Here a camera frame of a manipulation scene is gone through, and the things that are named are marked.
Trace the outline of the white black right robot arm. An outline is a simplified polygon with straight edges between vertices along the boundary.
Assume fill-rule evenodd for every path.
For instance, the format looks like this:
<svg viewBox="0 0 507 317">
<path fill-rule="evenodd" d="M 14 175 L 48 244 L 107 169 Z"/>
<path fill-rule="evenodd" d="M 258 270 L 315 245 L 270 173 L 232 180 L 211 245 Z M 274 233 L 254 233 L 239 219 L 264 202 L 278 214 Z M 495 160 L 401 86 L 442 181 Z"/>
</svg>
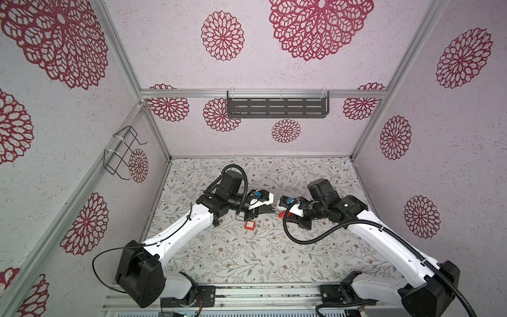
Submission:
<svg viewBox="0 0 507 317">
<path fill-rule="evenodd" d="M 326 179 L 307 186 L 311 200 L 282 197 L 283 228 L 288 238 L 301 245 L 315 244 L 339 229 L 347 229 L 371 245 L 397 269 L 400 277 L 389 279 L 353 271 L 338 284 L 322 285 L 323 308 L 347 308 L 384 302 L 405 309 L 410 316 L 442 316 L 458 291 L 459 268 L 450 261 L 439 262 L 424 254 L 392 231 L 368 206 L 353 195 L 340 197 Z M 328 219 L 334 227 L 310 240 L 289 233 L 288 223 L 311 229 L 312 221 Z"/>
</svg>

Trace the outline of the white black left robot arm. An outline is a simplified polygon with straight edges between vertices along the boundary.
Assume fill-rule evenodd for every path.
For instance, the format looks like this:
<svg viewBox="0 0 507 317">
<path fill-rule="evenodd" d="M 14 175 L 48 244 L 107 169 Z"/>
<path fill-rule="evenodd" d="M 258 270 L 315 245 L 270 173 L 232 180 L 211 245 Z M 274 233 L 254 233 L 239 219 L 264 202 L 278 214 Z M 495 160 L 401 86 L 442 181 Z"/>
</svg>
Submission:
<svg viewBox="0 0 507 317">
<path fill-rule="evenodd" d="M 200 232 L 217 227 L 219 219 L 235 211 L 248 223 L 263 213 L 273 213 L 274 195 L 251 190 L 242 168 L 228 165 L 189 210 L 157 235 L 139 243 L 132 240 L 122 250 L 115 281 L 122 292 L 144 309 L 158 299 L 175 299 L 190 306 L 198 298 L 198 283 L 184 272 L 165 273 L 172 257 Z"/>
</svg>

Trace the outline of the red padlock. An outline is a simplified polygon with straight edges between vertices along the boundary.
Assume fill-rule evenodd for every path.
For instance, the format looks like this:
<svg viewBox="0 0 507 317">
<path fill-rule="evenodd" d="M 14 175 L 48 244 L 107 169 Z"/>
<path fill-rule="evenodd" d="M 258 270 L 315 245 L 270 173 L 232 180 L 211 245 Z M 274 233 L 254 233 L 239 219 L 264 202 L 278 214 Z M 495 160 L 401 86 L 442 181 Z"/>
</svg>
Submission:
<svg viewBox="0 0 507 317">
<path fill-rule="evenodd" d="M 279 218 L 280 218 L 280 219 L 283 219 L 284 217 L 286 217 L 286 218 L 287 218 L 287 220 L 289 220 L 289 219 L 290 219 L 290 217 L 291 217 L 291 213 L 289 213 L 288 211 L 281 211 L 281 212 L 279 213 Z"/>
<path fill-rule="evenodd" d="M 256 229 L 256 222 L 255 221 L 247 221 L 247 222 L 245 222 L 244 228 L 245 228 L 245 230 L 248 230 L 248 231 L 254 231 Z"/>
</svg>

